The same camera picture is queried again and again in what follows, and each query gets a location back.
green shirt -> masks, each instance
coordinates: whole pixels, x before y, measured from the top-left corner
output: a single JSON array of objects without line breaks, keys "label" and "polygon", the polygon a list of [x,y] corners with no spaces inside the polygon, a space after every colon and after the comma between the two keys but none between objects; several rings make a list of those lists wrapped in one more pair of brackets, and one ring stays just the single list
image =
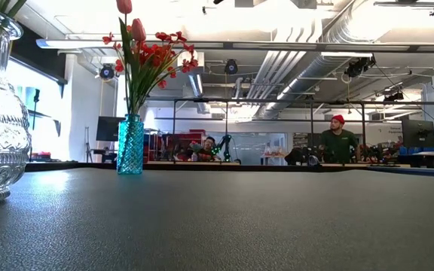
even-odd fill
[{"label": "green shirt", "polygon": [[350,146],[358,145],[355,135],[343,129],[340,135],[335,135],[331,130],[321,134],[321,145],[325,146],[325,161],[328,163],[349,163]]}]

turquoise glass vase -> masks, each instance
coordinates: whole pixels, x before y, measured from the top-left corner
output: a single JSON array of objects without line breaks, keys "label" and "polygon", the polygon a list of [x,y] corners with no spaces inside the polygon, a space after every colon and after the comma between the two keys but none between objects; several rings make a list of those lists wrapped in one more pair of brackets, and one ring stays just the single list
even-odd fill
[{"label": "turquoise glass vase", "polygon": [[143,122],[138,114],[128,114],[118,130],[117,171],[122,175],[142,174]]}]

red cap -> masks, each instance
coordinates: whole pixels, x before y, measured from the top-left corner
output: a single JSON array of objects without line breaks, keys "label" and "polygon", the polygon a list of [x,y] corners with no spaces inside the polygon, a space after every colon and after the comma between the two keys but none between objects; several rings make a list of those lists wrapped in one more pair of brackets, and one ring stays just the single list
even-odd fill
[{"label": "red cap", "polygon": [[341,124],[344,124],[344,118],[342,115],[335,115],[334,117],[331,118],[331,120],[337,120],[339,121]]}]

man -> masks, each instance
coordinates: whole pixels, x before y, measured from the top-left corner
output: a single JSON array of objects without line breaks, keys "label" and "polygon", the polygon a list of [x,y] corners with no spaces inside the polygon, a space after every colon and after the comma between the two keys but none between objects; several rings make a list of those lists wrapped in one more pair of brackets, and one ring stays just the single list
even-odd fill
[{"label": "man", "polygon": [[332,117],[329,130],[321,134],[319,148],[325,151],[325,161],[328,163],[349,163],[350,146],[356,150],[356,160],[361,161],[361,151],[355,135],[343,129],[344,118],[341,115]]},{"label": "man", "polygon": [[219,157],[212,154],[212,148],[215,145],[215,139],[212,136],[209,136],[203,142],[203,148],[201,148],[198,152],[198,161],[200,162],[208,162],[218,160]]}]

black monitor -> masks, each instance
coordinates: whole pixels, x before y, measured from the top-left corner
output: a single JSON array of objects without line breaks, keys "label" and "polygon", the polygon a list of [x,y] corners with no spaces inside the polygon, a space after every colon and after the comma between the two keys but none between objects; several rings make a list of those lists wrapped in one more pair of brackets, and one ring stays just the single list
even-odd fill
[{"label": "black monitor", "polygon": [[434,125],[432,121],[402,120],[403,145],[405,147],[434,147]]},{"label": "black monitor", "polygon": [[118,125],[124,117],[98,117],[98,127],[96,128],[96,140],[117,142]]}]

